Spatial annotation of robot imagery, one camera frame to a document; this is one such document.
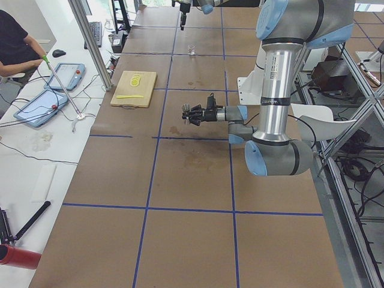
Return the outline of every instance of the metal pole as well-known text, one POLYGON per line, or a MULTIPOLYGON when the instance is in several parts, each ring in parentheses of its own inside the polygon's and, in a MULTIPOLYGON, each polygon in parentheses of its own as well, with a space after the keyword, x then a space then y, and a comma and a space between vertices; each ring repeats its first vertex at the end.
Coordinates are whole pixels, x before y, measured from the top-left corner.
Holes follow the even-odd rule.
POLYGON ((110 80, 107 69, 105 68, 103 58, 101 57, 100 51, 96 45, 91 29, 89 28, 88 19, 80 0, 68 0, 77 24, 79 25, 80 31, 83 34, 87 48, 91 54, 92 60, 96 66, 101 80, 104 83, 106 90, 112 88, 112 82, 110 80))

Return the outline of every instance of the desk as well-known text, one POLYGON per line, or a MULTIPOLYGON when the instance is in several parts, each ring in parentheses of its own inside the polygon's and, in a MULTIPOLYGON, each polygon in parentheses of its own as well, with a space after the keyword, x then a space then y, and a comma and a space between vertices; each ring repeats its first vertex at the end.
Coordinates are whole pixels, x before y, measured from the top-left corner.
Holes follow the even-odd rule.
MULTIPOLYGON (((107 62, 110 54, 106 49, 110 49, 110 45, 107 39, 108 33, 105 32, 104 34, 101 53, 103 59, 107 62)), ((83 44, 84 40, 77 23, 72 21, 52 48, 52 51, 55 49, 65 50, 67 54, 60 58, 53 58, 52 51, 48 54, 48 58, 53 66, 56 66, 59 62, 81 62, 85 64, 86 73, 84 78, 79 86, 70 93, 72 96, 81 91, 91 81, 93 75, 97 74, 91 56, 87 50, 84 50, 83 44)), ((42 63, 38 70, 43 76, 50 75, 45 63, 42 63)), ((36 72, 31 78, 33 79, 38 76, 36 72)), ((37 80, 36 82, 27 84, 21 90, 19 98, 32 99, 43 90, 44 84, 45 82, 43 80, 37 80)), ((84 93, 79 94, 74 99, 80 110, 88 103, 85 112, 97 114, 105 93, 102 85, 98 77, 92 85, 87 88, 86 92, 92 98, 89 103, 89 98, 84 93)), ((15 105, 22 107, 25 105, 25 102, 18 101, 15 102, 15 105)), ((13 114, 16 111, 17 108, 11 106, 1 119, 1 126, 6 122, 15 121, 13 114)), ((65 106, 62 111, 69 119, 76 117, 76 113, 70 104, 65 106)), ((76 133, 72 133, 71 121, 67 120, 63 113, 59 112, 47 124, 38 129, 31 128, 26 124, 2 127, 0 130, 0 135, 2 136, 1 142, 37 158, 50 158, 76 163, 82 154, 94 119, 86 118, 79 121, 76 125, 76 133), (36 151, 33 147, 34 142, 36 139, 40 139, 40 144, 44 142, 40 137, 43 132, 50 134, 52 138, 44 143, 47 146, 42 148, 42 151, 36 151)), ((0 146, 0 170, 2 172, 0 205, 1 208, 7 212, 14 234, 18 232, 43 204, 42 202, 32 203, 31 194, 42 166, 49 163, 49 161, 37 161, 26 158, 16 151, 0 146)), ((47 200, 51 201, 52 204, 23 238, 17 242, 17 246, 20 248, 39 253, 42 253, 45 248, 50 231, 76 169, 76 165, 63 163, 57 163, 56 165, 56 172, 47 197, 47 200)), ((2 287, 27 287, 34 272, 35 271, 27 269, 2 265, 0 267, 1 285, 2 287)))
POLYGON ((184 32, 177 9, 138 14, 112 82, 156 71, 150 107, 111 107, 106 93, 30 287, 343 286, 310 172, 254 177, 226 124, 181 119, 211 92, 238 104, 258 14, 192 9, 184 32))

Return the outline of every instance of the metal stand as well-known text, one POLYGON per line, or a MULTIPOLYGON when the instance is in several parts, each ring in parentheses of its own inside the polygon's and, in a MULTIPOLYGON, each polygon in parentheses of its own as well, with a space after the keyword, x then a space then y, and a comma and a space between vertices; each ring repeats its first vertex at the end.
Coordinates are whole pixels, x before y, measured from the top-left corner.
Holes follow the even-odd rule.
POLYGON ((110 80, 107 69, 104 66, 103 58, 101 57, 100 51, 96 45, 91 29, 89 28, 88 19, 86 17, 81 0, 68 0, 68 2, 76 22, 79 25, 80 31, 83 34, 85 43, 89 53, 91 54, 92 60, 95 63, 100 78, 103 81, 106 90, 109 91, 112 88, 112 82, 110 80))
POLYGON ((25 234, 25 232, 31 228, 31 226, 36 222, 36 220, 42 215, 42 213, 50 206, 49 201, 45 201, 40 209, 32 216, 31 219, 18 231, 18 233, 13 236, 11 233, 10 225, 8 223, 8 217, 5 210, 0 208, 0 242, 1 244, 12 244, 16 240, 25 234))
POLYGON ((69 95, 67 89, 65 88, 65 86, 63 85, 63 83, 61 82, 59 76, 57 75, 55 69, 52 67, 52 65, 50 64, 50 62, 48 61, 48 58, 46 56, 43 57, 44 61, 47 63, 48 67, 49 67, 49 70, 52 71, 52 74, 56 77, 57 81, 59 82, 60 84, 60 87, 62 88, 62 90, 64 91, 64 94, 68 97, 68 100, 69 102, 71 103, 71 105, 73 106, 73 108, 75 109, 76 113, 77 113, 77 116, 76 116, 76 119, 72 122, 72 132, 74 133, 75 130, 76 130, 76 123, 79 121, 79 120, 82 120, 86 117, 93 117, 93 118, 96 118, 96 115, 94 114, 91 114, 91 113, 82 113, 79 108, 77 108, 76 104, 74 103, 73 99, 71 98, 71 96, 69 95))

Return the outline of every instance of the white desk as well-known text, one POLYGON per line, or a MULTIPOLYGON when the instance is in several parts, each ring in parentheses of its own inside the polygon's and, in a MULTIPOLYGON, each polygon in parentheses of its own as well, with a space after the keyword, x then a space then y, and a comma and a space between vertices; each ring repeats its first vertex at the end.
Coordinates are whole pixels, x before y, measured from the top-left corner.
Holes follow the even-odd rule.
MULTIPOLYGON (((107 38, 108 34, 108 31, 104 31, 103 46, 100 49, 105 63, 110 58, 110 53, 107 50, 112 51, 107 38)), ((59 62, 85 64, 85 75, 78 87, 70 93, 72 96, 78 94, 90 83, 92 77, 98 74, 92 58, 88 50, 83 48, 83 44, 83 37, 74 20, 63 31, 61 37, 58 37, 56 44, 48 54, 48 59, 54 67, 59 62), (59 58, 53 58, 52 51, 55 49, 62 49, 67 54, 59 58)), ((38 70, 42 76, 50 75, 45 63, 42 63, 38 70)), ((35 72, 31 78, 38 76, 38 73, 35 72)), ((29 100, 34 98, 43 90, 44 84, 45 81, 42 79, 27 84, 18 98, 29 100)), ((96 115, 105 93, 103 83, 99 77, 86 89, 86 92, 92 99, 84 112, 96 115)), ((79 94, 74 99, 80 110, 85 107, 88 101, 89 98, 84 93, 79 94)), ((25 102, 17 101, 15 105, 22 107, 25 102)), ((17 108, 11 106, 0 120, 0 126, 4 126, 6 122, 15 121, 13 114, 16 111, 17 108)), ((70 103, 62 111, 68 118, 76 118, 76 112, 70 103)), ((24 152, 26 155, 37 158, 78 162, 93 123, 93 118, 85 118, 76 124, 76 132, 72 133, 71 121, 66 119, 61 112, 58 112, 56 116, 40 128, 32 128, 26 124, 0 128, 1 142, 24 152), (52 138, 49 141, 44 141, 40 137, 43 133, 52 135, 52 138), (44 142, 46 147, 42 151, 34 149, 36 139, 40 139, 40 143, 44 142)), ((43 202, 31 202, 31 196, 42 166, 51 163, 26 158, 18 152, 0 145, 0 207, 6 210, 11 231, 14 235, 43 204, 43 202)), ((76 165, 73 164, 56 163, 56 172, 47 195, 47 200, 51 201, 51 206, 25 233, 22 239, 16 242, 18 247, 39 253, 43 252, 75 169, 76 165)), ((1 286, 26 288, 29 286, 34 272, 34 270, 0 265, 1 286)))

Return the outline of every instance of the person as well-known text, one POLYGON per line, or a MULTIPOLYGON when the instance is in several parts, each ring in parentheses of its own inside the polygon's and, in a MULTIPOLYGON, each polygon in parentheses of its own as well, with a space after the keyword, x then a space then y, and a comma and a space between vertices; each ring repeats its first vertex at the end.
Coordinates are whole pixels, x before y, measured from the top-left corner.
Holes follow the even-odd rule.
POLYGON ((45 54, 36 39, 11 15, 0 10, 0 76, 34 71, 45 54))

